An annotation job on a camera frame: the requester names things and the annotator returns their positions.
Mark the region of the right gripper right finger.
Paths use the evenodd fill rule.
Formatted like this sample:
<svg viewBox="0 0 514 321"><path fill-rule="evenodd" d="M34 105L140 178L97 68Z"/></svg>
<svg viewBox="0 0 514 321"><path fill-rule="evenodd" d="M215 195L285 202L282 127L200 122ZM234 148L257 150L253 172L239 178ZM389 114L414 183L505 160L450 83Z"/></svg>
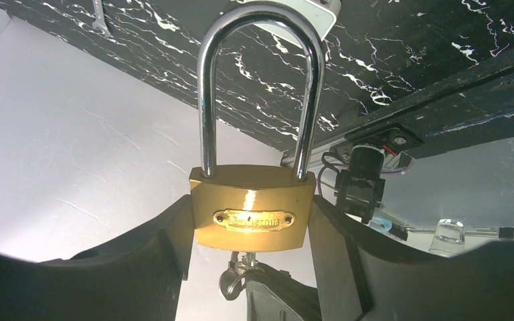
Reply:
<svg viewBox="0 0 514 321"><path fill-rule="evenodd" d="M514 320L514 241L440 257L320 196L308 230L324 320Z"/></svg>

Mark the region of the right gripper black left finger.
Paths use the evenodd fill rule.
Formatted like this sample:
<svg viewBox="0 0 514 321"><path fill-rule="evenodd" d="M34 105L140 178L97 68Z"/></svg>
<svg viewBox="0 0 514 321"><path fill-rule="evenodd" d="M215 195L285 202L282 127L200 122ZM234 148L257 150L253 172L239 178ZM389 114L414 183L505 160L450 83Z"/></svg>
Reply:
<svg viewBox="0 0 514 321"><path fill-rule="evenodd" d="M70 259L34 263L0 254L0 320L174 320L193 236L184 195Z"/></svg>

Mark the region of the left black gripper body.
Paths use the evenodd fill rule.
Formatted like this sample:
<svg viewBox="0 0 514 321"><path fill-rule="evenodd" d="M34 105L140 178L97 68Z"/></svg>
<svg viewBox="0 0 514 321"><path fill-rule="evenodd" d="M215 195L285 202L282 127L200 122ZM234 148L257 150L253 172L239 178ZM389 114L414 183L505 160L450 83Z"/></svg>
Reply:
<svg viewBox="0 0 514 321"><path fill-rule="evenodd" d="M248 320L321 320L316 288L264 263L245 276Z"/></svg>

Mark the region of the large brass padlock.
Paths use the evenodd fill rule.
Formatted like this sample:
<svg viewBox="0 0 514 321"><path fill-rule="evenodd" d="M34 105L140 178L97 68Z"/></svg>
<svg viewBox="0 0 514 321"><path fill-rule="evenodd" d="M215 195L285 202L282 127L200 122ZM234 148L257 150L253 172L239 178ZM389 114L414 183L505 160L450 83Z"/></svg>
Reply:
<svg viewBox="0 0 514 321"><path fill-rule="evenodd" d="M218 53L229 35L257 23L278 25L292 33L307 62L303 107L290 168L217 162ZM315 194L315 176L309 171L309 159L324 79L321 38L304 15L287 5L253 1L226 12L209 28L197 62L201 164L189 175L198 244L241 252L302 247Z"/></svg>

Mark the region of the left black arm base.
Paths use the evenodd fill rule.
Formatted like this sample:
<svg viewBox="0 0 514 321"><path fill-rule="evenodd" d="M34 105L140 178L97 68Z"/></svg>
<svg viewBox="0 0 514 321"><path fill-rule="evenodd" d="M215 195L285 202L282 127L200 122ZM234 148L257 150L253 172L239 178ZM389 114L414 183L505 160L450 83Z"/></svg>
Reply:
<svg viewBox="0 0 514 321"><path fill-rule="evenodd" d="M386 156L419 147L423 140L402 125L393 124L360 135L347 134L351 143L347 158L336 150L324 152L324 169L336 172L336 208L368 224L381 205L385 180L381 172Z"/></svg>

